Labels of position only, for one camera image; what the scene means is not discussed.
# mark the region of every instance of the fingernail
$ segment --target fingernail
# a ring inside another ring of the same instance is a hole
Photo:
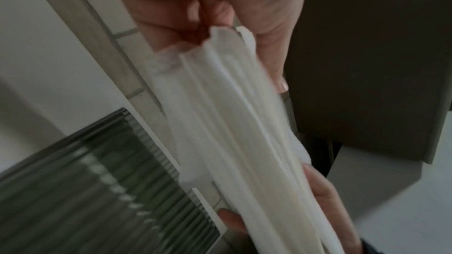
[[[289,86],[287,85],[287,81],[284,78],[281,78],[280,81],[280,87],[281,87],[281,93],[286,92],[289,90]]]

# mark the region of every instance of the dark green ribbed panel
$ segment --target dark green ribbed panel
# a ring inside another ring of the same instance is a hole
[[[0,176],[0,253],[206,253],[219,232],[126,110]]]

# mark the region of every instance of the white table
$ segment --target white table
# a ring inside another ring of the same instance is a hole
[[[452,254],[452,112],[433,165],[342,147],[328,174],[360,235],[386,254]]]

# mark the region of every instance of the person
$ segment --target person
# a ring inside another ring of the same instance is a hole
[[[304,0],[122,0],[154,51],[180,41],[201,44],[210,26],[232,26],[234,15],[256,39],[256,54],[279,93],[288,90],[283,78],[293,28]],[[319,205],[347,254],[376,253],[360,240],[333,185],[309,166],[303,167]],[[236,231],[246,227],[238,214],[219,210],[225,224]]]

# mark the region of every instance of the rice noodle package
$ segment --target rice noodle package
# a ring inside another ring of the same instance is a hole
[[[213,27],[201,46],[179,43],[140,73],[167,115],[181,183],[212,178],[259,253],[344,253],[310,190],[300,163],[310,158],[281,97],[236,31]]]

